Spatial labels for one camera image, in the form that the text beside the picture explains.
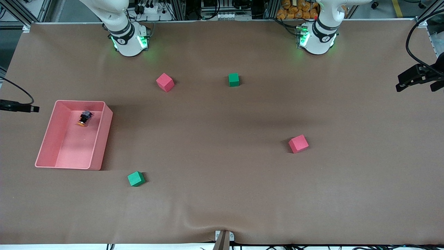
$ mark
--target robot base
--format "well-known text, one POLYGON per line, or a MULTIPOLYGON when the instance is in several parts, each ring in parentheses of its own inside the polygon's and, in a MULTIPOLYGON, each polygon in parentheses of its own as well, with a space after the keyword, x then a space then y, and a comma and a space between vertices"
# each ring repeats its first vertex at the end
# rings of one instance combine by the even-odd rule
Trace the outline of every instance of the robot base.
POLYGON ((336 34, 328 42, 321 42, 318 37, 313 33, 313 22, 306 22, 302 26, 307 27, 307 31, 303 34, 303 37, 299 39, 299 46, 304 48, 307 52, 313 55, 322 55, 326 53, 329 48, 333 46, 336 34))
POLYGON ((150 43, 151 30, 138 22, 131 23, 134 25, 135 32, 127 44, 119 44, 112 39, 116 51, 124 56, 136 56, 144 50, 147 51, 150 43))

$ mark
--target green cube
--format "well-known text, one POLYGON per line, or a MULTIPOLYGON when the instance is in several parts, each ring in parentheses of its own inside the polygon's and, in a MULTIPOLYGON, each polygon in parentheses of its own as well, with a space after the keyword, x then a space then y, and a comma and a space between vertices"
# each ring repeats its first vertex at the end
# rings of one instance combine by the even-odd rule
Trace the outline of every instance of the green cube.
POLYGON ((139 171, 128 175, 128 180, 130 181, 130 185, 133 187, 138 187, 145 183, 145 178, 143 178, 142 173, 139 171))
POLYGON ((230 83, 230 87, 238 87, 239 75, 237 73, 228 74, 228 82, 230 83))

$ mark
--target pink plastic tray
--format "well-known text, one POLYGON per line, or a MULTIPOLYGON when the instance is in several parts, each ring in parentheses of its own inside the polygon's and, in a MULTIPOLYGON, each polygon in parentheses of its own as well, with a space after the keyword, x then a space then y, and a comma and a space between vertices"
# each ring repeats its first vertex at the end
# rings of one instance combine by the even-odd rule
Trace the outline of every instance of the pink plastic tray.
POLYGON ((56 101, 36 167, 100 170, 111 119, 103 101, 56 101), (94 116, 81 127, 77 122, 85 110, 94 116))

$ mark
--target tabletop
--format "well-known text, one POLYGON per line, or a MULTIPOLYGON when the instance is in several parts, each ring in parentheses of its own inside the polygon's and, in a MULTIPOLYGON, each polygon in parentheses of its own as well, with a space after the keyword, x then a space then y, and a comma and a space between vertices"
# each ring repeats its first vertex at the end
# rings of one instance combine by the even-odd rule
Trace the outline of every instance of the tabletop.
MULTIPOLYGON (((443 94, 395 90, 413 24, 346 21, 314 56, 271 21, 161 23, 130 58, 100 25, 32 25, 7 77, 40 112, 0 113, 0 242, 442 243, 443 94), (113 111, 100 171, 34 167, 56 100, 113 111)), ((425 29, 411 48, 436 60, 425 29)))

